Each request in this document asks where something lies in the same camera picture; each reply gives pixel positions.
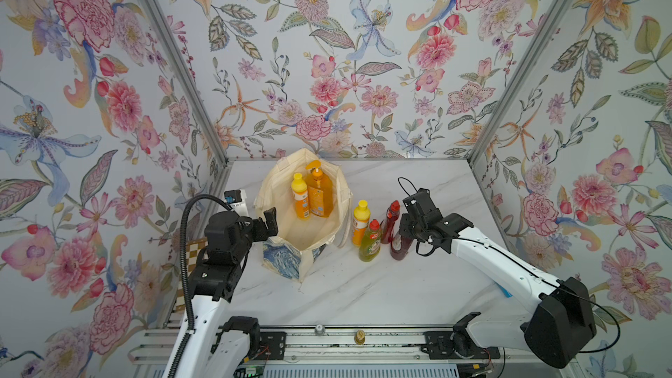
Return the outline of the orange bottle yellow cap front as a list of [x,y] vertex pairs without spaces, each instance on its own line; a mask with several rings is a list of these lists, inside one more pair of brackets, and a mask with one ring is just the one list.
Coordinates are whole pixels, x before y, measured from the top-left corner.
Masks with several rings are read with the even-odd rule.
[[292,189],[297,218],[308,220],[311,215],[308,185],[301,173],[294,173],[290,188]]

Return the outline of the cream canvas shopping bag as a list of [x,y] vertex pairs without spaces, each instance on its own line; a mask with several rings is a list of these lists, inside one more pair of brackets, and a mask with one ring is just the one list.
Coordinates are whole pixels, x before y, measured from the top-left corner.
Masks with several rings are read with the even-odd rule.
[[[290,184],[296,174],[307,180],[310,177],[307,166],[314,162],[320,163],[334,185],[332,212],[325,218],[311,213],[301,220],[296,211],[299,201]],[[307,149],[280,159],[262,182],[255,199],[259,215],[276,208],[278,220],[278,233],[262,244],[262,265],[283,278],[304,281],[326,247],[345,244],[346,233],[352,226],[353,200],[345,174],[337,164],[319,159]]]

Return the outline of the large orange pump soap bottle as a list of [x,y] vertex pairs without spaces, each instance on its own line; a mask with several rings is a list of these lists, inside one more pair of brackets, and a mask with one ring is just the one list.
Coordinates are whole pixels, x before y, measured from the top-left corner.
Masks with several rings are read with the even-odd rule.
[[324,172],[320,161],[315,160],[306,166],[309,177],[306,179],[309,208],[312,215],[328,218],[334,210],[334,186]]

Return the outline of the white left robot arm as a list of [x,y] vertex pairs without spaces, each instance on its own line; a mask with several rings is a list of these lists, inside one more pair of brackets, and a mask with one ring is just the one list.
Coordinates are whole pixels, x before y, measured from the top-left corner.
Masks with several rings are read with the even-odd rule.
[[276,208],[252,219],[225,210],[206,227],[208,245],[187,267],[187,215],[180,225],[180,281],[185,317],[165,377],[232,377],[259,351],[259,320],[232,316],[229,306],[254,243],[278,234]]

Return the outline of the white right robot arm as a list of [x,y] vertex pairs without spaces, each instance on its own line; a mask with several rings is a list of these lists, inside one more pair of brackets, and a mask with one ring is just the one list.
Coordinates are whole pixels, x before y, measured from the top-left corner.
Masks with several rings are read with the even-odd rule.
[[523,350],[563,369],[595,337],[591,300],[579,280],[562,280],[528,264],[462,215],[442,215],[427,189],[406,197],[404,207],[402,236],[471,264],[509,294],[507,300],[455,323],[455,348]]

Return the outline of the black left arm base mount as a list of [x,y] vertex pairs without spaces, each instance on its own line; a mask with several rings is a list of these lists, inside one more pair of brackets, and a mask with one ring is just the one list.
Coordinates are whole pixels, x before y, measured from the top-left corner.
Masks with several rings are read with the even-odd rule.
[[224,334],[229,335],[234,331],[242,332],[250,337],[248,353],[244,360],[252,361],[262,358],[269,361],[282,361],[285,359],[287,332],[262,329],[257,318],[234,316],[221,325],[219,330],[220,342]]

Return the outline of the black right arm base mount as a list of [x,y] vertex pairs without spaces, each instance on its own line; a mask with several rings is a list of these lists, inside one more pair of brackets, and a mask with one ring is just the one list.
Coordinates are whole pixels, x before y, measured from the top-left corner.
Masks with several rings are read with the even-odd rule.
[[495,346],[483,348],[478,346],[468,335],[467,326],[481,312],[473,311],[461,318],[450,330],[424,332],[425,344],[420,351],[429,355],[433,361],[440,360],[486,360],[502,358],[500,350]]

